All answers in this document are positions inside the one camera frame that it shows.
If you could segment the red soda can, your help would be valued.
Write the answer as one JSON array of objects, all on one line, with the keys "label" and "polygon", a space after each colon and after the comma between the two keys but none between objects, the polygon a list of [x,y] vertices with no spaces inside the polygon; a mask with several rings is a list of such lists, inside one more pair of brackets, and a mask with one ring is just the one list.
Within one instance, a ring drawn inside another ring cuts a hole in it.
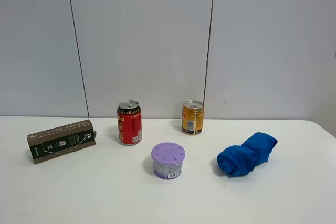
[{"label": "red soda can", "polygon": [[142,140],[142,113],[139,103],[126,100],[117,108],[119,140],[124,145],[134,145]]}]

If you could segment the purple lidded air freshener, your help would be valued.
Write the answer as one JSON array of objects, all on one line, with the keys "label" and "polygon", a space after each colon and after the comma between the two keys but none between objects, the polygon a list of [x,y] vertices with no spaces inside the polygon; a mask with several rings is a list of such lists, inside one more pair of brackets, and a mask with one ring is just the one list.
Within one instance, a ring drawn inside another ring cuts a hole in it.
[{"label": "purple lidded air freshener", "polygon": [[171,180],[179,177],[183,170],[185,150],[176,143],[165,142],[153,147],[153,171],[161,179]]}]

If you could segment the gold drink can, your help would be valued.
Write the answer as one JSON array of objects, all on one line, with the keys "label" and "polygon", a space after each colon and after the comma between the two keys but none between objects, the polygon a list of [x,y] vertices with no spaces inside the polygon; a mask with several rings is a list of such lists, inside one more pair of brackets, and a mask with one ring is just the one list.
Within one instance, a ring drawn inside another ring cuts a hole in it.
[{"label": "gold drink can", "polygon": [[199,135],[203,130],[204,106],[197,100],[185,101],[182,108],[182,132]]}]

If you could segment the brown green cardboard box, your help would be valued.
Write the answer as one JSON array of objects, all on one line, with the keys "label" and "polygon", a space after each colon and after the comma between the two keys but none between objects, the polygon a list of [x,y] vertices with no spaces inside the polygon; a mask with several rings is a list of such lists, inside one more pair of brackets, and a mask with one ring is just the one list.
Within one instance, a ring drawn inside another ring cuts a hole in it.
[{"label": "brown green cardboard box", "polygon": [[34,164],[82,150],[96,144],[97,132],[90,120],[44,130],[27,136]]}]

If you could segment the blue towel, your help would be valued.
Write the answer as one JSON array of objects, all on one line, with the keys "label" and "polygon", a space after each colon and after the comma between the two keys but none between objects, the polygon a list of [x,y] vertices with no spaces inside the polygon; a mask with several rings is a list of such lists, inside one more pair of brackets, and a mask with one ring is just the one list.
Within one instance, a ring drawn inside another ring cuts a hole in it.
[{"label": "blue towel", "polygon": [[233,145],[217,156],[219,168],[230,177],[245,176],[255,167],[268,162],[278,140],[273,136],[256,132],[242,145]]}]

